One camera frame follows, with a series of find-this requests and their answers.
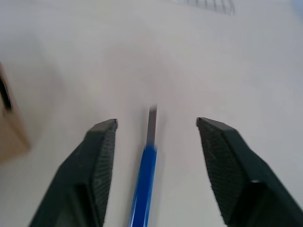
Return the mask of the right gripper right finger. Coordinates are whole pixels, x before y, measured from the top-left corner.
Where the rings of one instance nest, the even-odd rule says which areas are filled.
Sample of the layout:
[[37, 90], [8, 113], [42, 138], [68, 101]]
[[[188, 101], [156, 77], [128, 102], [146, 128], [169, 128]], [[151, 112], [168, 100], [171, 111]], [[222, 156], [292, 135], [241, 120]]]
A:
[[196, 126], [227, 227], [303, 227], [303, 210], [236, 129], [204, 117], [197, 118]]

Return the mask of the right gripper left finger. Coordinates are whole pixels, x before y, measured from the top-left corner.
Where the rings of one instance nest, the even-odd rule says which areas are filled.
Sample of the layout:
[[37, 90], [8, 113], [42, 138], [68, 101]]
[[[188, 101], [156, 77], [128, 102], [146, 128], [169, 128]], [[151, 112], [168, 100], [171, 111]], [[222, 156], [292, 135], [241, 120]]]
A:
[[103, 227], [117, 119], [89, 129], [55, 173], [29, 227]]

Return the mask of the cardboard box with red sticker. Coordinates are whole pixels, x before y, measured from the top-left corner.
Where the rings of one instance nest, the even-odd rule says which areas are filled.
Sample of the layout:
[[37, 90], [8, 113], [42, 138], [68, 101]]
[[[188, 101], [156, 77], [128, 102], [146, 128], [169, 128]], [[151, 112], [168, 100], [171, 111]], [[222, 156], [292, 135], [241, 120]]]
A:
[[0, 62], [0, 164], [30, 151], [30, 139]]

